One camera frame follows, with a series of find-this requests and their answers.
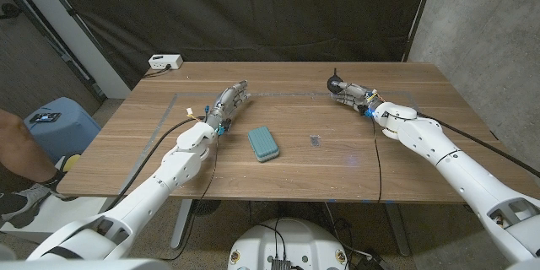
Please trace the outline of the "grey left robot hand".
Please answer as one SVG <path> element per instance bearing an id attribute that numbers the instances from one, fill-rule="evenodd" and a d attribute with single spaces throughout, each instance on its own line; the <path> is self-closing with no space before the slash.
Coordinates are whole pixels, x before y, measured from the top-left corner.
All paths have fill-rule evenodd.
<path id="1" fill-rule="evenodd" d="M 242 80 L 228 87 L 218 95 L 213 106 L 209 109 L 204 122 L 211 126 L 218 135 L 229 129 L 235 110 L 249 99 L 247 86 L 248 82 Z"/>

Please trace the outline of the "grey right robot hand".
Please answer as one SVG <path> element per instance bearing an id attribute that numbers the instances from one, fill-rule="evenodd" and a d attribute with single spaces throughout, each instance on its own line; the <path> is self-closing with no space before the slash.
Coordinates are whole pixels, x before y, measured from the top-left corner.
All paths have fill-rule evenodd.
<path id="1" fill-rule="evenodd" d="M 331 97 L 338 103 L 351 106 L 361 116 L 374 117 L 376 108 L 383 103 L 376 89 L 331 80 Z"/>

